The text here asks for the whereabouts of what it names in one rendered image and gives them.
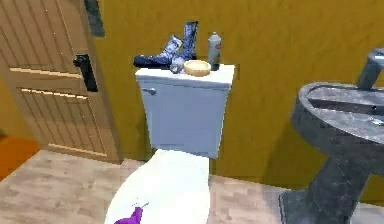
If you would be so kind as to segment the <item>purple object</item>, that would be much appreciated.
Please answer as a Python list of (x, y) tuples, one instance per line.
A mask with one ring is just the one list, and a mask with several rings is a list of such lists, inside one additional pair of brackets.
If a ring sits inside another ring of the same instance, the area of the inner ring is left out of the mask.
[(115, 221), (114, 224), (140, 224), (143, 211), (146, 206), (147, 203), (145, 203), (143, 206), (135, 207), (134, 211), (129, 217), (121, 218)]

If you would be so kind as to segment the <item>tan round bowl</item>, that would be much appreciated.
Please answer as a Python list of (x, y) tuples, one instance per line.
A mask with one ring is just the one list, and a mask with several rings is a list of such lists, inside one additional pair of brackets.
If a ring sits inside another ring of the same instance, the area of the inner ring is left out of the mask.
[(210, 73), (211, 65), (202, 60), (189, 60), (184, 63), (184, 70), (189, 75), (203, 77)]

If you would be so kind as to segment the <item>blue patterned boot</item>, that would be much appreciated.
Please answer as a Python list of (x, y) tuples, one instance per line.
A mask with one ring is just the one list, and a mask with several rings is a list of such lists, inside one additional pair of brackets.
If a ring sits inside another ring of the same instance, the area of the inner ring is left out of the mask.
[(179, 37), (172, 35), (161, 53), (149, 56), (137, 55), (133, 59), (133, 65), (138, 68), (168, 69), (182, 43), (183, 41)]
[(195, 44), (197, 38), (198, 22), (187, 22), (184, 26), (184, 38), (180, 56), (185, 60), (195, 60)]

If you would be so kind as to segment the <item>grey stone pedestal sink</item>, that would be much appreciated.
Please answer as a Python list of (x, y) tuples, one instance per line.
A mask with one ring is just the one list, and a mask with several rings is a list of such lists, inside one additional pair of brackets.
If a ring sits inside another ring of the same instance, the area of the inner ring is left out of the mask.
[(327, 160), (310, 184), (279, 196), (282, 224), (350, 224), (372, 174), (384, 176), (384, 88), (314, 82), (291, 122)]

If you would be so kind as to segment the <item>grey spray bottle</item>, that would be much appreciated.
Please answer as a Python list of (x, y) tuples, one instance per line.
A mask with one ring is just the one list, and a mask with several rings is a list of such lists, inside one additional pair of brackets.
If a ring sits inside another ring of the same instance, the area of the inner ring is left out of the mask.
[(221, 37), (213, 32), (208, 38), (208, 62), (211, 65), (212, 71), (217, 71), (220, 67), (220, 49)]

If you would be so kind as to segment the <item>grey sink faucet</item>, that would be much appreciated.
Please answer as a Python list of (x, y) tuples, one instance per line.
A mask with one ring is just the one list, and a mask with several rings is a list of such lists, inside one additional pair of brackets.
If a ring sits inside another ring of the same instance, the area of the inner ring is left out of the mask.
[(384, 48), (375, 48), (367, 55), (357, 87), (364, 90), (371, 89), (382, 70), (384, 70)]

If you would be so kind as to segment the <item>white toilet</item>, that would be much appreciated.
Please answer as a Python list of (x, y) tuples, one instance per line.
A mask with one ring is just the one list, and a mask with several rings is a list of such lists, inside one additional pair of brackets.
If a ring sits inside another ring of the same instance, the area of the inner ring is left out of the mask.
[(210, 161), (218, 157), (235, 73), (222, 64), (203, 77), (142, 68), (135, 73), (144, 105), (151, 158), (120, 185), (103, 224), (208, 224)]

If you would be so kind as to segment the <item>brown wooden room door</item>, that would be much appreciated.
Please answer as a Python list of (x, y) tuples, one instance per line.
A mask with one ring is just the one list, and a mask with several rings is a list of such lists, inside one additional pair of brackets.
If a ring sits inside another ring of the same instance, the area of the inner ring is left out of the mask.
[[(98, 0), (0, 0), (2, 77), (44, 150), (122, 162), (94, 39), (105, 35)], [(77, 54), (90, 57), (89, 92)]]

